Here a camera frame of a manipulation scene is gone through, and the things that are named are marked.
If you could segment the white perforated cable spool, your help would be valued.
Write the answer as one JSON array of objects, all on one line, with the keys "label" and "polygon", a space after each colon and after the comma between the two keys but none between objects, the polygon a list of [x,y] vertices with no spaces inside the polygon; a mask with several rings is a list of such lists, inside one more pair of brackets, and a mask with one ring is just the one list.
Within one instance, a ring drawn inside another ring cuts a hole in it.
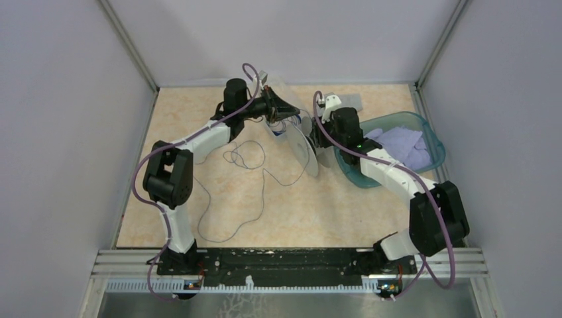
[{"label": "white perforated cable spool", "polygon": [[317,177],[320,167],[330,169],[333,166],[328,149],[314,143],[311,124],[289,124],[285,135],[293,155],[309,176]]}]

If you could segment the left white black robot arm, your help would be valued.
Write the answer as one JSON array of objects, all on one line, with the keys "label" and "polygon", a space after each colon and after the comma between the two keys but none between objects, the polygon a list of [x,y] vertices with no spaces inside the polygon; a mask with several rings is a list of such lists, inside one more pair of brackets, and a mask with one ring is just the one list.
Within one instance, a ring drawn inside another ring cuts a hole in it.
[{"label": "left white black robot arm", "polygon": [[199,264],[187,212],[195,164],[234,141],[249,119],[277,123],[299,114],[299,108],[283,100],[269,85],[257,83],[254,92],[249,93],[246,81],[234,78],[227,81],[222,102],[200,130],[175,142],[154,143],[152,151],[139,163],[146,168],[142,188],[148,199],[143,199],[136,187],[132,192],[140,202],[160,211],[166,242],[159,255],[170,257],[183,274],[191,274]]}]

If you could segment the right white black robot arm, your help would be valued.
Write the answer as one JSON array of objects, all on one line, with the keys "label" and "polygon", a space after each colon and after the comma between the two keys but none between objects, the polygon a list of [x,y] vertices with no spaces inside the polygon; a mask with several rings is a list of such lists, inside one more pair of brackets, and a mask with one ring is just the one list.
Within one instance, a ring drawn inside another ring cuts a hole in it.
[{"label": "right white black robot arm", "polygon": [[381,144],[364,136],[354,108],[327,109],[325,114],[329,116],[326,121],[314,116],[319,145],[333,146],[337,159],[351,171],[378,182],[409,207],[408,228],[373,246],[373,264],[379,272],[390,273],[405,256],[433,256],[469,234],[455,184],[439,184],[401,165]]}]

